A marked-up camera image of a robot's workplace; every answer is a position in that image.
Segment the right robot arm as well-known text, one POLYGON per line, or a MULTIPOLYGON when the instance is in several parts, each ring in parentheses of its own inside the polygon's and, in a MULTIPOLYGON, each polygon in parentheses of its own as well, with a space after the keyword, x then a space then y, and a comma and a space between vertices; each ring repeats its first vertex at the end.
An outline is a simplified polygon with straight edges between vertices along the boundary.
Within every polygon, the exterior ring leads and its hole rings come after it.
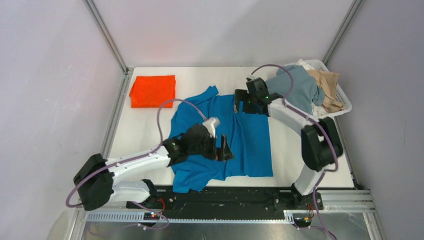
POLYGON ((318 185, 327 172, 339 169, 338 158, 343 154, 342 143, 330 117, 318 119, 306 114, 289 103, 278 93, 269 93, 265 81, 251 78, 247 89, 234 92, 234 111, 247 114, 266 115, 276 119, 300 136, 301 157, 304 166, 299 177, 290 187, 285 198, 288 206, 303 209, 310 202, 317 201, 318 185))

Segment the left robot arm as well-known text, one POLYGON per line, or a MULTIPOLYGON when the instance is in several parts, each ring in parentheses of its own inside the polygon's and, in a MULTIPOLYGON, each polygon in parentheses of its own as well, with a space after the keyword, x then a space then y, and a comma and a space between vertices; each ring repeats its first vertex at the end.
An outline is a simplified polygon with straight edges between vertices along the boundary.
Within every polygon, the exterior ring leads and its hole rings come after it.
POLYGON ((155 149, 118 158, 103 158, 100 153, 89 157, 73 178, 79 205, 93 211, 114 202, 136 202, 145 208, 157 204, 158 195, 148 179, 134 181, 144 172, 165 169, 201 156, 210 161, 225 162, 234 159, 226 135, 220 145, 213 134, 214 126, 195 124, 185 133, 163 141, 155 149))

